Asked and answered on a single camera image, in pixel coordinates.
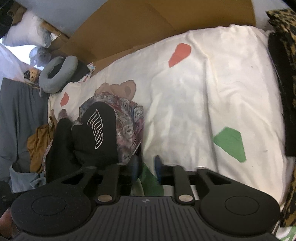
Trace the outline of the black bear pattern garment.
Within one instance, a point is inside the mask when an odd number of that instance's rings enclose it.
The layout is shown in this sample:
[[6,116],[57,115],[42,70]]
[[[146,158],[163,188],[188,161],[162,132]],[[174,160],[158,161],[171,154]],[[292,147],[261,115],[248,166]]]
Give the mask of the black bear pattern garment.
[[103,170],[112,164],[128,163],[142,142],[143,130],[143,106],[108,92],[85,101],[75,121],[62,109],[45,158],[46,182],[83,166]]

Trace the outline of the cream bear print quilt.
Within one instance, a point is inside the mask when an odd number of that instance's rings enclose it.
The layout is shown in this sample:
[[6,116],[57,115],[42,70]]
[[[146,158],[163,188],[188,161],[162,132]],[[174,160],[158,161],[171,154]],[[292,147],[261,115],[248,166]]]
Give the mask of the cream bear print quilt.
[[206,167],[285,201],[293,161],[285,156],[278,81],[268,33],[231,25],[189,31],[127,55],[85,82],[49,98],[70,119],[101,86],[132,80],[144,108],[141,177],[146,196],[170,195],[158,184],[154,157],[187,170]]

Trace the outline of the brown crumpled garment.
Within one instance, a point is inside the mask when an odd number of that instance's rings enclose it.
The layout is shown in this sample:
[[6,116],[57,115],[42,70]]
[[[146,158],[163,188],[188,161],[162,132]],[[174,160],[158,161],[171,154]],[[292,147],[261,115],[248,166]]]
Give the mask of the brown crumpled garment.
[[44,156],[52,143],[57,127],[55,116],[50,115],[50,123],[36,128],[33,135],[28,137],[27,149],[30,154],[30,172],[42,173],[45,170]]

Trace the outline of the light blue cloth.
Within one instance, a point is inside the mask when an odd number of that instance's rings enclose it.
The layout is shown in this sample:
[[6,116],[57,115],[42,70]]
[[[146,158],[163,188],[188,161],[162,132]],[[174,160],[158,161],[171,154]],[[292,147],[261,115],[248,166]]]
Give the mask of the light blue cloth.
[[13,193],[25,192],[46,184],[44,172],[41,174],[20,172],[16,163],[10,166],[11,190]]

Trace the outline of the black cloth under neck pillow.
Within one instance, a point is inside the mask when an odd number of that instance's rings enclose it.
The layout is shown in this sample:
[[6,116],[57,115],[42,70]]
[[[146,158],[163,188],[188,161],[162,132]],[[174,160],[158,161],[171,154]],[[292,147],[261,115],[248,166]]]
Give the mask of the black cloth under neck pillow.
[[74,74],[70,78],[70,82],[78,82],[82,79],[85,75],[89,74],[90,70],[87,65],[81,61],[78,61],[77,69],[75,70]]

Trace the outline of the grey neck pillow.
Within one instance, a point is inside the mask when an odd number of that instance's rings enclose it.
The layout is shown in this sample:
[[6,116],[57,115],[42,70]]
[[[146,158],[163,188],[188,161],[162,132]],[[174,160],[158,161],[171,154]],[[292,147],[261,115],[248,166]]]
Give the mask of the grey neck pillow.
[[39,87],[46,93],[56,93],[71,79],[78,67],[76,56],[62,56],[52,59],[41,71]]

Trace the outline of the grey blue pillow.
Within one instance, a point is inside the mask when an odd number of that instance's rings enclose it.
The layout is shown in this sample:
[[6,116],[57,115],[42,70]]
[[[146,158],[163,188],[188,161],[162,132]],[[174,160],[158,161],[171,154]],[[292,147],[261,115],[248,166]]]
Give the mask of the grey blue pillow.
[[1,84],[1,180],[10,180],[10,167],[29,172],[28,137],[48,123],[49,95],[26,83],[4,78]]

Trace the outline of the small plush bear toy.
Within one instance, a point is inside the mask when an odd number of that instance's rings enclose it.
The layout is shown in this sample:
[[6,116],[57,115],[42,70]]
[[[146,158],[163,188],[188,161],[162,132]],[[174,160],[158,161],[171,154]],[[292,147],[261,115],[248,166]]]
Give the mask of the small plush bear toy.
[[30,68],[29,70],[25,71],[23,76],[26,80],[29,80],[29,82],[38,84],[40,74],[41,70],[37,68]]

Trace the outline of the brown cardboard box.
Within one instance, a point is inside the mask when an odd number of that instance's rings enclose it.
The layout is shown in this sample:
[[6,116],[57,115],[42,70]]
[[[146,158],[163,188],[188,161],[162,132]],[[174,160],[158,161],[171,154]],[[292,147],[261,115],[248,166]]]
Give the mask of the brown cardboard box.
[[96,71],[115,60],[189,30],[255,26],[251,1],[107,1],[71,36],[49,47],[53,57],[74,55]]

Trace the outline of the grey plastic wrapped appliance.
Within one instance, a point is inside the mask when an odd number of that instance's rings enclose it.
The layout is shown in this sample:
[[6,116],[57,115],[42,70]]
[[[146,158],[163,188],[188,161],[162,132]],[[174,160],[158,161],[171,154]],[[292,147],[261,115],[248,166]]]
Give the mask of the grey plastic wrapped appliance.
[[106,3],[106,0],[18,0],[17,2],[70,37]]

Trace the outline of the white pillow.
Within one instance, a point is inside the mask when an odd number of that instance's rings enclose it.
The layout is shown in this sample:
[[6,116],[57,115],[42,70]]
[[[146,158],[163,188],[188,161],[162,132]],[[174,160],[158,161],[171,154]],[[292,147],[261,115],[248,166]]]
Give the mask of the white pillow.
[[48,48],[51,45],[50,32],[43,28],[43,19],[32,11],[26,11],[22,20],[12,26],[3,37],[3,44],[10,47],[34,45]]

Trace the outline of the leopard print garment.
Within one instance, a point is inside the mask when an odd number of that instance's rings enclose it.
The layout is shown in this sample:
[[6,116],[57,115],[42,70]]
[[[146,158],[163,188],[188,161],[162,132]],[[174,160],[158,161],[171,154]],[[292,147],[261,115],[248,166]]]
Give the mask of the leopard print garment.
[[274,32],[268,37],[280,89],[285,124],[285,155],[295,158],[295,11],[274,9],[266,12]]

